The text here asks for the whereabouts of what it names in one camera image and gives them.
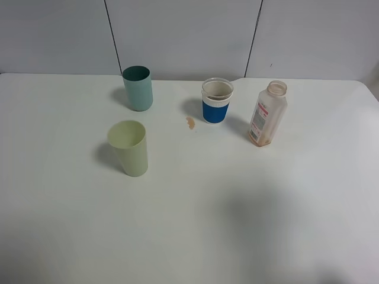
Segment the teal plastic cup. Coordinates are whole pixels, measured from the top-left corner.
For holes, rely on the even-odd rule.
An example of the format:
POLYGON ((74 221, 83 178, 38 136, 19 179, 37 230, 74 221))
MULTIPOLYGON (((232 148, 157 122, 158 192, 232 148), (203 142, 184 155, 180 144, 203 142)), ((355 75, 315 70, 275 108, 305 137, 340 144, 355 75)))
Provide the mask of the teal plastic cup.
POLYGON ((122 78, 128 100, 135 111, 146 111, 153 104, 150 70, 144 66, 130 66, 123 70, 122 78))

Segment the light green plastic cup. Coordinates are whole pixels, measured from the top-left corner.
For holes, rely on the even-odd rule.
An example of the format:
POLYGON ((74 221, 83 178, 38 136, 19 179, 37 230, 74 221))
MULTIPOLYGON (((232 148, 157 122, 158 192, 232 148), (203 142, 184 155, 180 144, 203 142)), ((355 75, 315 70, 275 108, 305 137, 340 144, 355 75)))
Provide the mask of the light green plastic cup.
POLYGON ((125 171, 132 177, 146 173, 148 169, 146 129, 138 121, 120 121, 107 133, 109 145, 125 171))

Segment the clear cup with blue sleeve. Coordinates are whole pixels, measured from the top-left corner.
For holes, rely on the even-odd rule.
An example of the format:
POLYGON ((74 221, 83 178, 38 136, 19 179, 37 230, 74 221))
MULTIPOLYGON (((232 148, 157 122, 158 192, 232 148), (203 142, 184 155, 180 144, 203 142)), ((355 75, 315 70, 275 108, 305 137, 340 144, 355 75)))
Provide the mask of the clear cup with blue sleeve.
POLYGON ((226 116, 234 86, 223 78, 209 78, 201 86, 203 118, 209 124, 221 123, 226 116))

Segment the clear plastic drink bottle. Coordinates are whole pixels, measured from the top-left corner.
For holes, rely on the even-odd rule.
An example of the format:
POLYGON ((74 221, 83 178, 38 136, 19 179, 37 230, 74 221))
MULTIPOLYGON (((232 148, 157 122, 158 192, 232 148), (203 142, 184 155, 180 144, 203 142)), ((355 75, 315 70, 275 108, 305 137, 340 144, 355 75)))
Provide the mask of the clear plastic drink bottle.
POLYGON ((280 80, 271 81, 259 93, 248 129, 248 136, 256 146, 272 142, 287 109, 286 93, 287 85, 280 80))

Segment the brown drink spill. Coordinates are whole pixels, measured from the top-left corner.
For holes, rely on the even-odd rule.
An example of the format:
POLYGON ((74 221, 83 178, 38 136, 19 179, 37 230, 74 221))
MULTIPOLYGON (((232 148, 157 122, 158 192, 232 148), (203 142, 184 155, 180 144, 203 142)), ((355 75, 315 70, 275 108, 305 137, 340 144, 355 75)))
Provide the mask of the brown drink spill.
POLYGON ((194 127, 195 127, 195 121, 194 121, 194 119, 192 117, 186 117, 186 121, 187 121, 189 129, 193 130, 194 127))

